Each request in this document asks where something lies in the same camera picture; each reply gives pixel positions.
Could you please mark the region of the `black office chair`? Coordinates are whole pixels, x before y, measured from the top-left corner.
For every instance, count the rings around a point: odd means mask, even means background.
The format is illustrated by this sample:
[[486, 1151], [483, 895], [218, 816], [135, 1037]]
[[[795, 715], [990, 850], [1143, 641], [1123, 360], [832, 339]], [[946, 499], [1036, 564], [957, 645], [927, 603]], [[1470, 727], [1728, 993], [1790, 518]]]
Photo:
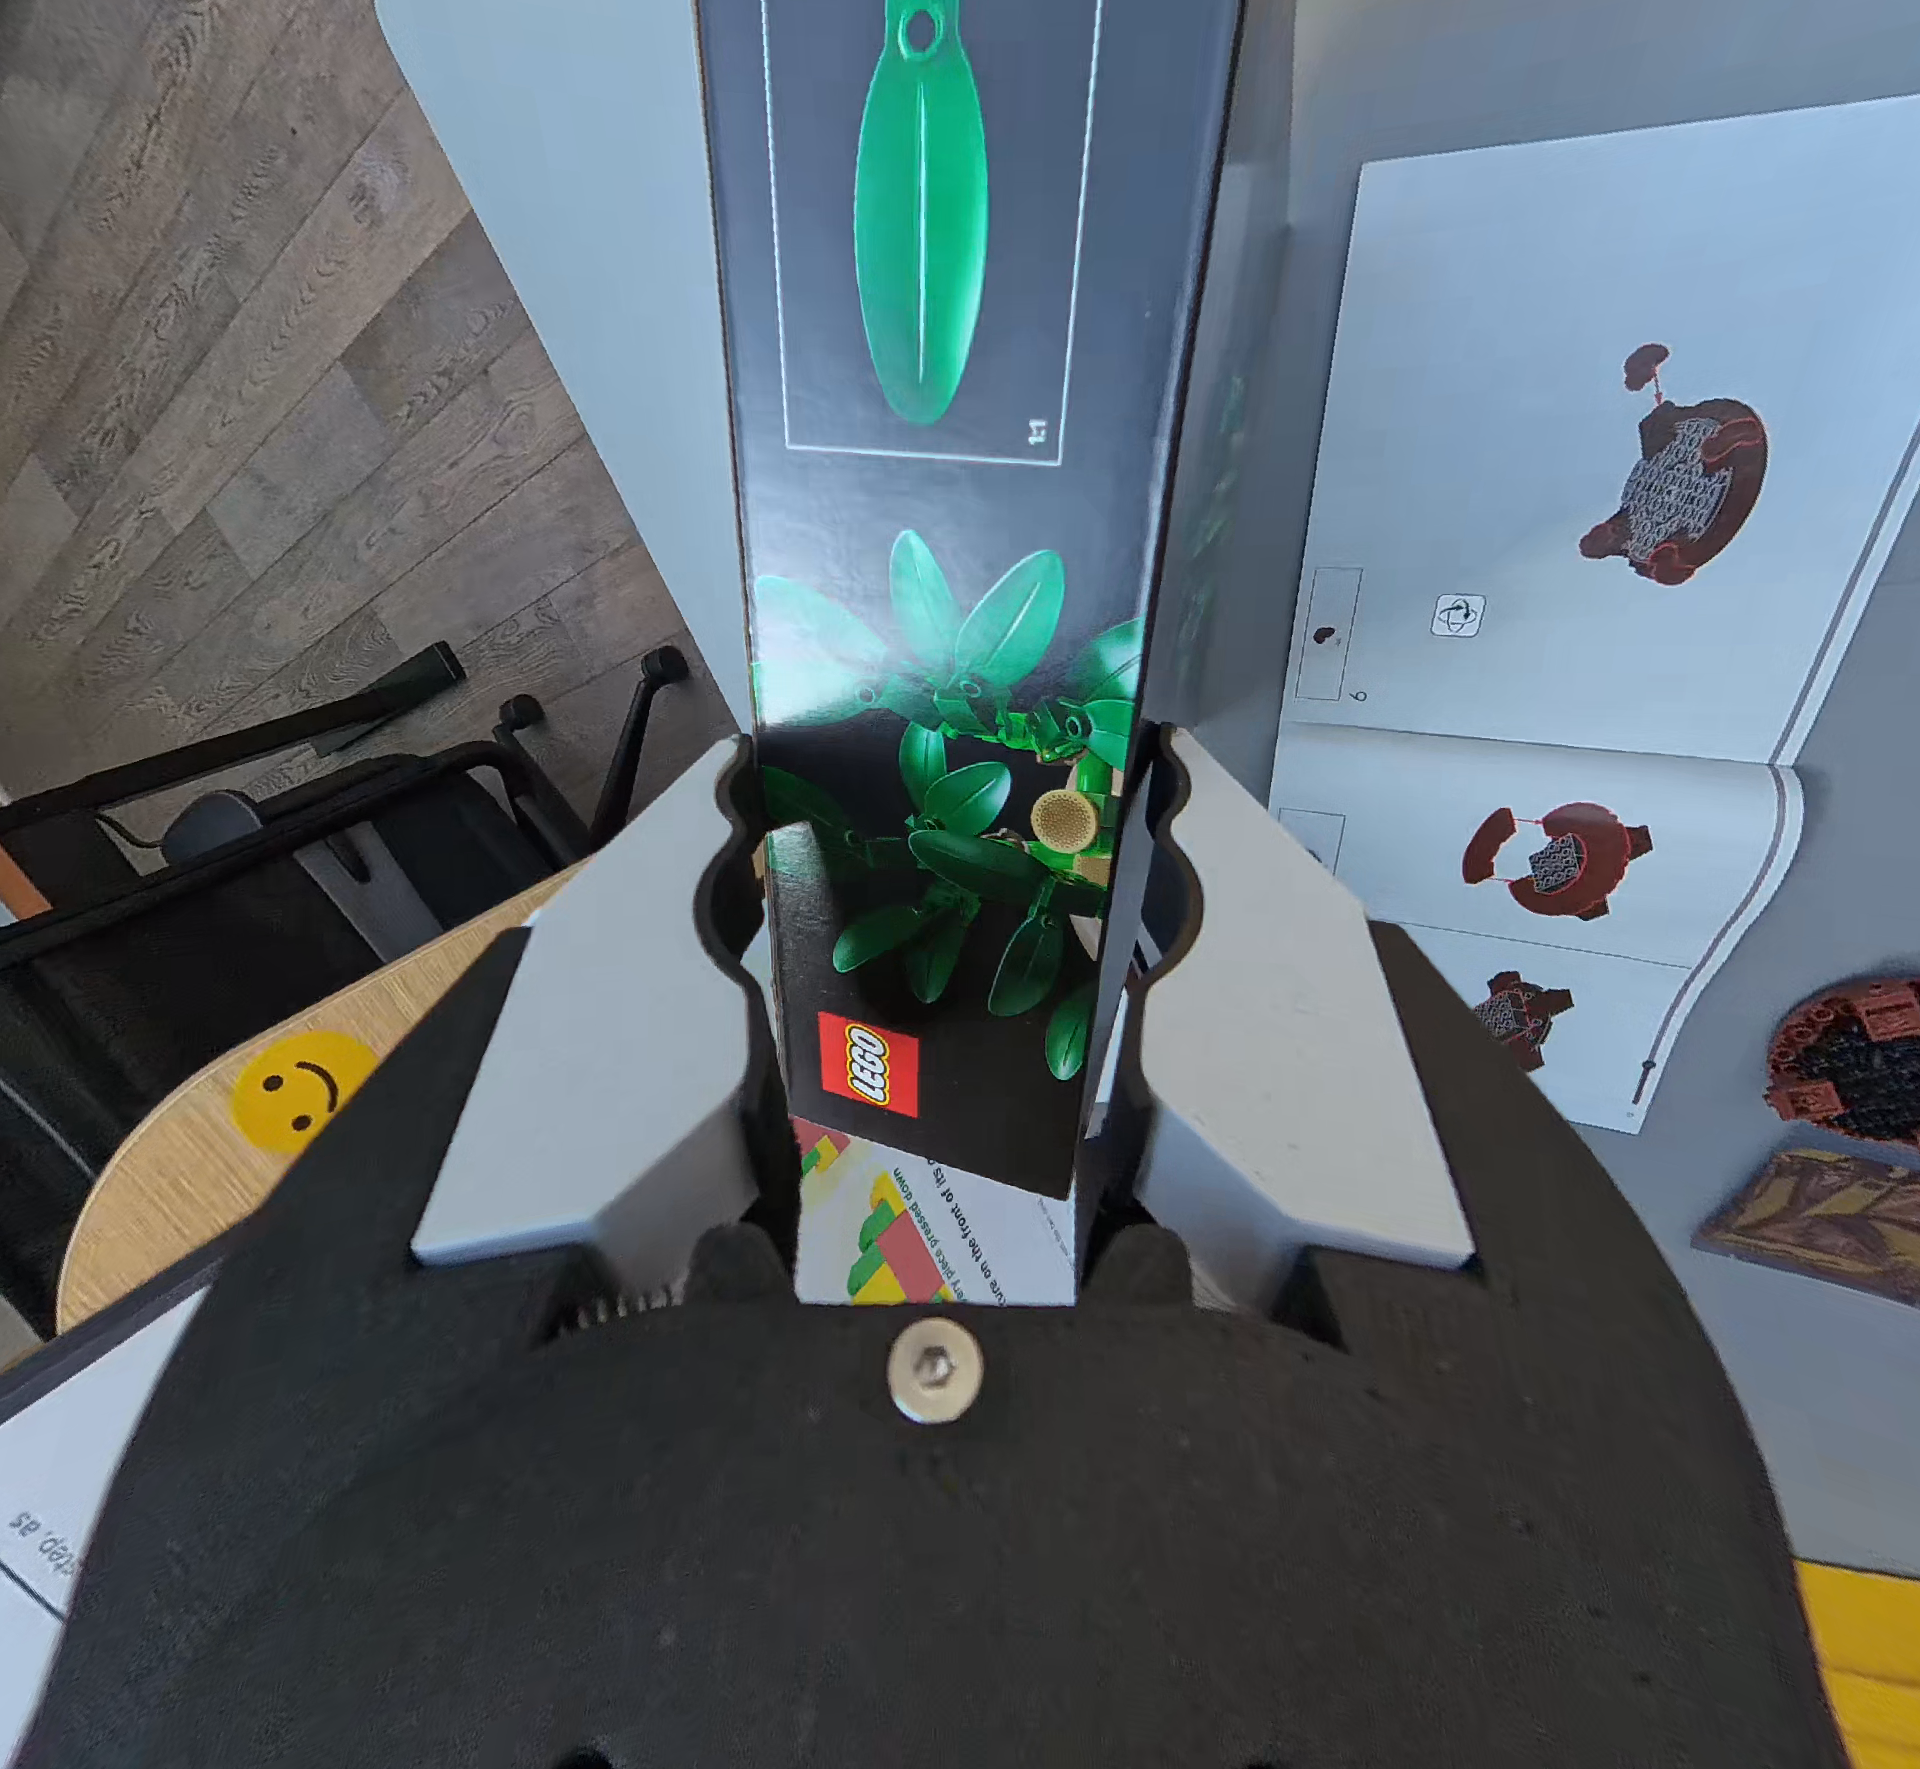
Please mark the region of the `black office chair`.
[[385, 727], [458, 681], [436, 647], [342, 702], [143, 759], [5, 806], [5, 864], [46, 901], [5, 927], [5, 1298], [55, 1333], [58, 1277], [85, 1200], [136, 1125], [206, 1062], [440, 940], [624, 822], [658, 695], [685, 682], [675, 647], [646, 653], [593, 818], [517, 732], [544, 713], [510, 699], [490, 741], [376, 755], [275, 797], [215, 791], [136, 870], [112, 813], [256, 755]]

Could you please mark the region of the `wooden desk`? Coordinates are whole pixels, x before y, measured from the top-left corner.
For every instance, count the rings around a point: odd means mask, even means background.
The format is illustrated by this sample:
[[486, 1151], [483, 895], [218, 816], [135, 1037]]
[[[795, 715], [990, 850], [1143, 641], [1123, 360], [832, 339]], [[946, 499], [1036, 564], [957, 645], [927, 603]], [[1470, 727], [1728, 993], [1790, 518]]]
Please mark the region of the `wooden desk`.
[[242, 1222], [304, 1155], [262, 1153], [239, 1133], [239, 1072], [277, 1037], [331, 1031], [385, 1058], [486, 946], [524, 925], [580, 873], [573, 864], [429, 940], [349, 988], [269, 1027], [177, 1087], [136, 1127], [94, 1182], [60, 1262], [56, 1330], [71, 1333]]

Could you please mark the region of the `black toy brick box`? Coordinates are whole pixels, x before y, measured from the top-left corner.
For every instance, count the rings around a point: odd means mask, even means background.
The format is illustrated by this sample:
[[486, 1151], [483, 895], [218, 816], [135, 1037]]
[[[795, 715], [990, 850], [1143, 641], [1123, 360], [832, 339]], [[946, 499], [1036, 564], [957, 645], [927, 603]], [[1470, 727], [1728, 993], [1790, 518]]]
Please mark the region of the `black toy brick box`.
[[1070, 1193], [1215, 628], [1294, 0], [695, 0], [795, 1125]]

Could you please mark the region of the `silver plastic bag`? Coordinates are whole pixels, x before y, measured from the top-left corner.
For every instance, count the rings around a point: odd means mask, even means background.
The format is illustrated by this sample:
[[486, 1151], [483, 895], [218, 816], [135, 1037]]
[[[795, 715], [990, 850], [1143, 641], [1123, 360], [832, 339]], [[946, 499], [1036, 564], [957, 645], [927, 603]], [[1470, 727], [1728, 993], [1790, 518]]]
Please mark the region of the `silver plastic bag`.
[[1698, 1224], [1692, 1249], [1919, 1308], [1919, 1173], [1781, 1151]]

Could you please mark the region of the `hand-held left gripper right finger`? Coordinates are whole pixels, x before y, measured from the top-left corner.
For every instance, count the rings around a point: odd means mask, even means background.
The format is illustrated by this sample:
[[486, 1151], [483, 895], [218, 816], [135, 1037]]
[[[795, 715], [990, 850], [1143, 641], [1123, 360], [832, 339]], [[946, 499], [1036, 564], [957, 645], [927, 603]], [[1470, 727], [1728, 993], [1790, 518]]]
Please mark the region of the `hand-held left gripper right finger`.
[[1222, 1311], [1272, 1312], [1310, 1250], [1458, 1271], [1475, 1237], [1363, 905], [1188, 729], [1149, 749], [1087, 1213], [1169, 1228]]

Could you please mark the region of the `yellow smiley sticker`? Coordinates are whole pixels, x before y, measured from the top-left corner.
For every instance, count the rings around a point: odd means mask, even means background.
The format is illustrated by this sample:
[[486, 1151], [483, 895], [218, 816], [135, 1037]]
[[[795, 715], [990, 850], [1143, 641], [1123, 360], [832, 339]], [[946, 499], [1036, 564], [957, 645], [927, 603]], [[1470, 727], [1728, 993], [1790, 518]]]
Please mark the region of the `yellow smiley sticker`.
[[340, 1033], [277, 1037], [239, 1072], [232, 1121], [258, 1151], [292, 1159], [336, 1121], [381, 1060], [378, 1050]]

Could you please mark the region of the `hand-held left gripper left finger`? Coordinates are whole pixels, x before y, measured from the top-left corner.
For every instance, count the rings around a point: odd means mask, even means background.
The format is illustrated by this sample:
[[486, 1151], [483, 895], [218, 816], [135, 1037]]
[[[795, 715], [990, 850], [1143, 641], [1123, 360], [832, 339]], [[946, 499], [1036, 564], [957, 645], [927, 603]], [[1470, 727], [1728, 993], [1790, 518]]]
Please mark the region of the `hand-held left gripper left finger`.
[[530, 919], [412, 1237], [422, 1265], [587, 1246], [655, 1294], [708, 1228], [748, 1220], [796, 1269], [765, 832], [754, 743], [727, 736]]

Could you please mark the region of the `yellow plastic bin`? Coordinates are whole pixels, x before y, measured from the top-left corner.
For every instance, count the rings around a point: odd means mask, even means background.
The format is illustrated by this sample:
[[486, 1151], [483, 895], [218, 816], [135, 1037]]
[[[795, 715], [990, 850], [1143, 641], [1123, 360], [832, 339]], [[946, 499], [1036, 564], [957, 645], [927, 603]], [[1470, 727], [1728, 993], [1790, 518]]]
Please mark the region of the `yellow plastic bin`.
[[1814, 1653], [1855, 1767], [1919, 1767], [1919, 1580], [1796, 1564]]

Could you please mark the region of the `white instruction booklet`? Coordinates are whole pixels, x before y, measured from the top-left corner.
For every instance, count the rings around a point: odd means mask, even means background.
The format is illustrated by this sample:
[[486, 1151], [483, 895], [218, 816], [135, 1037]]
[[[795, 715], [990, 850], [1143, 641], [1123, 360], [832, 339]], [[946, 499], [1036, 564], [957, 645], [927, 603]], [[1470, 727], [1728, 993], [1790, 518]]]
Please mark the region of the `white instruction booklet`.
[[1577, 1125], [1788, 877], [1917, 496], [1915, 95], [1360, 170], [1269, 806]]

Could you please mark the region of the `brown brick model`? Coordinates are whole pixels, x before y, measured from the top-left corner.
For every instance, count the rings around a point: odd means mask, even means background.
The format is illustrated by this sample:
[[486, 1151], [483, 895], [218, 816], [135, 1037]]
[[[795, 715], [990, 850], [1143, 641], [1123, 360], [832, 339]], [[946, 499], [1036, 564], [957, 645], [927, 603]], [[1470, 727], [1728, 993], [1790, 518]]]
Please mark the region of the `brown brick model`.
[[1764, 1101], [1787, 1123], [1859, 1141], [1919, 1142], [1919, 979], [1814, 990], [1776, 1027]]

